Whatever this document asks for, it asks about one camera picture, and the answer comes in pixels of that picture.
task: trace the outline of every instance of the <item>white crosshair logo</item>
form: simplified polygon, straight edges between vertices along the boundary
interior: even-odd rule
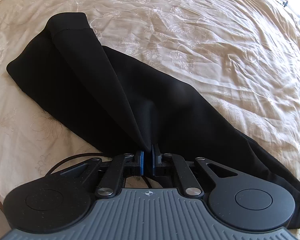
[[[151,196],[151,195],[153,194],[153,192],[150,191],[150,190],[148,190],[148,191],[145,192],[145,194],[146,194],[147,196]]]

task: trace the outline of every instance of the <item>bedspread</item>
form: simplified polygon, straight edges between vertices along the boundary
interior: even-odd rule
[[[57,161],[97,151],[5,70],[66,11],[84,12],[102,45],[192,85],[300,180],[300,31],[271,0],[0,0],[0,200]]]

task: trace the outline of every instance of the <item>beige bedspread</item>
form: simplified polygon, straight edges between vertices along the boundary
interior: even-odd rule
[[[103,45],[194,86],[300,180],[300,31],[270,0],[0,0],[1,200],[57,161],[96,151],[5,70],[66,11],[86,13]]]

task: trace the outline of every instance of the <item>gray gripper base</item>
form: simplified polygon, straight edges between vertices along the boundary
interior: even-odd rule
[[[285,228],[268,233],[243,233],[215,220],[201,200],[181,196],[176,189],[124,188],[98,200],[79,223],[53,234],[13,229],[3,240],[296,240]]]

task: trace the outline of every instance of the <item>black circular motor housing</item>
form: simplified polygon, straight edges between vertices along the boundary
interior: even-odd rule
[[[12,190],[3,212],[11,227],[31,233],[52,233],[80,220],[91,197],[72,178],[47,176]]]
[[[210,210],[227,225],[246,231],[287,226],[295,209],[292,195],[279,185],[235,172],[232,177],[213,177],[216,187],[208,198]]]

